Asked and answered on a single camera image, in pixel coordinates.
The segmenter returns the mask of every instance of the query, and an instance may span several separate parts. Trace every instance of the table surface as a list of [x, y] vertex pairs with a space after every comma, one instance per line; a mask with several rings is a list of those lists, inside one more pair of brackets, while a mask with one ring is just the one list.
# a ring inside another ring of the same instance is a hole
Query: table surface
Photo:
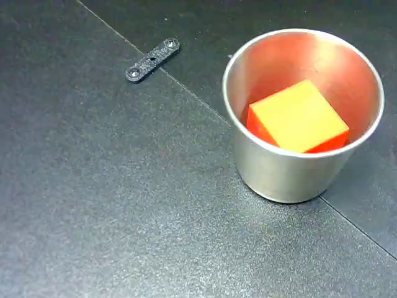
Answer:
[[[0, 1], [0, 297], [396, 297], [397, 4], [83, 2]], [[386, 89], [298, 205], [241, 181], [220, 97], [228, 55], [284, 27], [352, 42]], [[129, 84], [166, 37], [181, 53]]]

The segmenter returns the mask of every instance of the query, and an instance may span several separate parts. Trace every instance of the orange cube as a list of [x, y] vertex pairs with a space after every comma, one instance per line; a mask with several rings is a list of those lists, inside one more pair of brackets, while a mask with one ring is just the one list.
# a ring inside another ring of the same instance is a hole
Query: orange cube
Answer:
[[341, 148], [349, 133], [309, 80], [250, 104], [247, 129], [267, 143], [298, 153]]

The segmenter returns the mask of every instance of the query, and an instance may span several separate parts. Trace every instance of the metal cup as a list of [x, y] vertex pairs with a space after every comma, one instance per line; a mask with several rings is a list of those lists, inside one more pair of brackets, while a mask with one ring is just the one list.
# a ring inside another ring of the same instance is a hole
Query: metal cup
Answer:
[[[349, 126], [343, 148], [294, 153], [260, 140], [245, 127], [249, 104], [304, 79], [314, 83]], [[381, 79], [367, 57], [338, 37], [306, 29], [278, 30], [250, 40], [229, 61], [222, 88], [242, 179], [259, 195], [282, 203], [321, 194], [375, 131], [385, 105]]]

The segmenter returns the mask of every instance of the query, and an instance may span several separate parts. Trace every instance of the cup rim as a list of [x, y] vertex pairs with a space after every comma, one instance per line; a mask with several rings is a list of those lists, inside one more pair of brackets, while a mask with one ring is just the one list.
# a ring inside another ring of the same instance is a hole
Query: cup rim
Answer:
[[[273, 146], [269, 143], [266, 143], [265, 141], [261, 140], [260, 138], [257, 138], [255, 135], [253, 135], [246, 127], [243, 125], [240, 120], [236, 117], [234, 114], [227, 95], [227, 82], [228, 82], [228, 77], [230, 74], [230, 71], [236, 62], [236, 60], [253, 44], [256, 42], [265, 39], [267, 37], [277, 35], [277, 34], [282, 34], [282, 33], [308, 33], [308, 34], [313, 34], [316, 36], [321, 36], [323, 38], [326, 38], [330, 41], [340, 43], [347, 48], [351, 49], [353, 52], [358, 54], [358, 56], [363, 59], [363, 61], [368, 65], [368, 67], [371, 69], [376, 81], [377, 81], [377, 86], [378, 86], [378, 95], [379, 95], [379, 109], [378, 109], [378, 114], [376, 119], [373, 121], [372, 125], [370, 126], [369, 129], [361, 136], [359, 137], [356, 141], [336, 150], [332, 151], [327, 151], [327, 152], [321, 152], [321, 153], [296, 153], [288, 150], [281, 149], [279, 147]], [[327, 158], [327, 157], [332, 157], [336, 155], [340, 155], [342, 153], [345, 153], [347, 151], [353, 150], [357, 146], [361, 145], [363, 142], [365, 142], [371, 134], [375, 131], [375, 129], [378, 127], [378, 124], [381, 120], [381, 117], [383, 115], [383, 111], [385, 109], [385, 92], [383, 89], [383, 84], [380, 79], [380, 76], [378, 74], [378, 71], [375, 69], [375, 67], [372, 65], [370, 60], [362, 53], [360, 52], [357, 48], [355, 48], [353, 45], [351, 45], [349, 42], [346, 42], [345, 40], [341, 39], [340, 37], [337, 37], [333, 34], [319, 31], [319, 30], [312, 30], [312, 29], [281, 29], [281, 30], [275, 30], [275, 31], [270, 31], [268, 33], [259, 35], [250, 41], [246, 42], [242, 47], [238, 49], [238, 51], [233, 55], [233, 57], [230, 59], [228, 62], [225, 72], [223, 73], [223, 79], [222, 79], [222, 93], [223, 93], [223, 100], [225, 102], [226, 110], [228, 112], [229, 117], [233, 121], [234, 125], [237, 126], [240, 132], [245, 134], [247, 138], [249, 138], [251, 141], [253, 141], [255, 144], [259, 145], [260, 147], [271, 151], [272, 153], [282, 155], [282, 156], [290, 156], [290, 157], [295, 157], [295, 158], [305, 158], [305, 159], [313, 159], [313, 158]]]

